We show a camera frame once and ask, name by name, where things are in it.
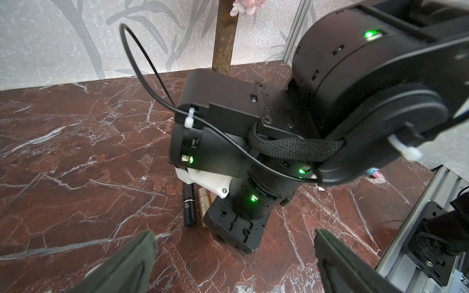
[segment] marble surface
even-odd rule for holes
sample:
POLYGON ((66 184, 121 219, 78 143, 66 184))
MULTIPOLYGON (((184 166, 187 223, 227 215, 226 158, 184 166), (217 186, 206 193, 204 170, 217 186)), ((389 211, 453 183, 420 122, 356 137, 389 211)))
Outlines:
MULTIPOLYGON (((289 74, 278 61, 231 71, 279 86, 289 74)), ((187 75, 162 76, 176 100, 187 75)), ((159 249, 149 292, 321 292, 314 229, 374 266, 432 177, 398 159, 380 180, 302 185, 272 212, 259 250, 242 256, 200 218, 183 226, 172 124, 135 78, 0 92, 0 291, 64 292, 151 229, 159 249)))

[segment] braided cable sleeve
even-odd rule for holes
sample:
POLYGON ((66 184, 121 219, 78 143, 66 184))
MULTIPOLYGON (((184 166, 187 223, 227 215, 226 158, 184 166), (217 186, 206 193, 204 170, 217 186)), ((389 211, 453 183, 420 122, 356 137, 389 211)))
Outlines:
POLYGON ((305 162, 324 162, 345 144, 340 141, 322 139, 282 138, 268 140, 257 134, 255 123, 248 134, 249 145, 266 156, 305 162))

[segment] wire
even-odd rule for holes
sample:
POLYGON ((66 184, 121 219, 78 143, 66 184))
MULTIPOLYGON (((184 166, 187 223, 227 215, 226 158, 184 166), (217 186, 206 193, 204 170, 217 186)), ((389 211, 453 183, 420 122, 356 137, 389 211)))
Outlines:
POLYGON ((433 240, 436 240, 438 242, 444 243, 446 245, 452 246, 452 247, 456 248, 457 250, 459 250, 458 253, 461 253, 461 252, 465 251, 464 249, 458 247, 457 245, 454 245, 451 242, 449 242, 449 241, 447 241, 447 240, 445 240, 441 237, 438 237, 436 235, 433 235, 433 234, 430 234, 430 233, 427 233, 427 232, 420 232, 419 234, 417 234, 416 238, 417 238, 418 245, 424 251, 424 253, 427 255, 427 257, 430 258, 431 261, 436 261, 438 263, 441 263, 441 261, 428 249, 428 247, 425 246, 425 244, 423 244, 422 238, 433 239, 433 240))
MULTIPOLYGON (((124 50, 125 50, 125 53, 127 54, 127 58, 129 59, 130 61, 130 64, 132 65, 132 68, 134 69, 135 71, 135 74, 137 75, 138 79, 140 80, 140 83, 142 84, 142 86, 146 89, 146 91, 150 94, 150 96, 155 99, 158 103, 160 103, 161 105, 163 105, 164 107, 166 107, 167 109, 173 111, 175 114, 181 114, 181 115, 185 115, 187 116, 188 115, 188 112, 187 111, 184 111, 182 109, 179 109, 179 108, 176 108, 175 106, 172 106, 170 105, 168 102, 166 102, 165 100, 163 100, 160 96, 158 96, 158 94, 150 87, 150 85, 147 83, 147 81, 145 80, 144 76, 142 75, 142 72, 140 72, 140 69, 138 68, 137 66, 137 63, 135 62, 135 59, 134 59, 134 56, 132 55, 132 52, 130 51, 130 48, 129 48, 129 44, 127 43, 127 37, 125 35, 125 31, 127 31, 131 36, 132 38, 134 39, 134 41, 137 43, 138 47, 140 48, 140 50, 142 51, 142 53, 145 55, 148 63, 150 63, 151 65, 151 68, 153 69, 153 71, 155 72, 156 76, 158 77, 158 80, 159 82, 163 85, 163 82, 162 80, 160 79, 159 77, 159 74, 157 73, 155 67, 153 66, 153 63, 151 62, 150 58, 148 57, 145 49, 142 47, 142 44, 140 44, 140 42, 138 41, 137 37, 135 36, 135 34, 132 32, 132 30, 124 23, 121 23, 119 25, 119 33, 121 35, 121 40, 122 40, 122 44, 124 46, 124 50)), ((195 116, 194 115, 194 120, 198 121, 198 122, 201 122, 202 124, 204 124, 205 126, 207 126, 208 128, 210 128, 211 130, 215 131, 218 135, 220 135, 221 137, 223 137, 226 141, 228 141, 230 143, 230 145, 234 146, 236 149, 238 149, 244 156, 246 156, 247 158, 249 158, 254 164, 258 165, 259 167, 263 168, 264 170, 272 173, 272 174, 275 174, 277 176, 280 176, 280 177, 283 177, 283 178, 287 178, 287 179, 291 179, 291 180, 295 180, 295 181, 299 181, 299 182, 307 182, 307 183, 318 183, 318 180, 317 179, 304 179, 304 178, 298 178, 298 177, 294 177, 294 176, 290 176, 290 175, 286 175, 286 174, 283 174, 283 173, 280 173, 266 165, 264 165, 261 161, 259 161, 257 158, 251 156, 245 149, 243 149, 240 145, 238 145, 233 139, 231 139, 228 135, 226 135, 223 131, 219 130, 218 128, 216 128, 215 126, 213 126, 212 124, 210 124, 209 122, 205 121, 204 119, 198 117, 198 116, 195 116)))
POLYGON ((468 189, 468 188, 469 188, 469 186, 466 186, 466 187, 464 187, 463 189, 461 189, 461 191, 458 193, 458 196, 457 196, 457 197, 459 197, 459 196, 463 193, 463 191, 466 190, 466 189, 468 189))
POLYGON ((428 139, 434 139, 440 132, 445 131, 459 123, 462 123, 469 119, 469 111, 466 111, 465 113, 459 115, 458 117, 451 119, 449 121, 446 121, 443 124, 440 124, 436 126, 435 128, 432 128, 430 130, 427 130, 422 133, 422 136, 428 139))
MULTIPOLYGON (((130 57, 132 57, 132 59, 134 58, 132 56, 132 54, 130 53, 130 49, 129 49, 129 46, 127 44, 127 39, 125 38, 125 34, 122 32, 122 25, 125 25, 125 29, 129 32, 129 34, 131 34, 131 36, 134 38, 135 42, 137 43, 138 47, 140 48, 140 50, 142 51, 142 53, 145 55, 145 58, 147 59, 148 63, 150 64, 151 68, 153 69, 153 72, 155 73, 156 77, 158 78, 158 81, 159 83, 163 86, 163 90, 165 91, 166 95, 168 96, 168 99, 171 101, 171 103, 173 104, 174 107, 176 107, 176 103, 174 102, 173 98, 171 97, 171 95, 169 94, 166 86, 165 86, 165 83, 161 80, 161 77, 159 76, 158 74, 158 71, 156 71, 156 68, 155 66, 153 65, 153 62, 150 60, 150 57, 148 57, 148 54, 146 53, 145 49, 143 48, 142 44, 138 41, 137 37, 134 35, 134 33, 130 30, 130 28, 124 24, 124 23, 121 23, 120 26, 119 26, 119 31, 121 32, 121 39, 122 39, 122 43, 124 43, 124 40, 125 40, 125 44, 124 44, 124 49, 126 49, 125 53, 127 54, 127 57, 129 58, 130 60, 130 57)), ((140 69, 137 67, 137 64, 135 63, 135 66, 134 64, 132 64, 132 67, 134 68, 134 71, 135 71, 135 74, 140 74, 142 75, 142 73, 140 72, 140 69)))

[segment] mascara tube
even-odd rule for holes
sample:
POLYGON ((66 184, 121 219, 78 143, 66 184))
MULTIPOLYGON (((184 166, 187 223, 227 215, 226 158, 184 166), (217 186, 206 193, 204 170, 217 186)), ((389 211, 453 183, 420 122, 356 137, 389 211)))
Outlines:
POLYGON ((196 199, 194 184, 183 183, 184 226, 192 227, 196 224, 196 199))

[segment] wooden pole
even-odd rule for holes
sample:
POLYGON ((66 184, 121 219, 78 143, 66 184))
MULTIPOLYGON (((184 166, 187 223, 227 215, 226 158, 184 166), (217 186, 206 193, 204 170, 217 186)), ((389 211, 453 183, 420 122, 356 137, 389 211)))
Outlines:
POLYGON ((230 73, 233 44, 235 43, 238 15, 231 16, 233 0, 219 0, 217 16, 217 32, 213 49, 212 70, 228 75, 230 73))

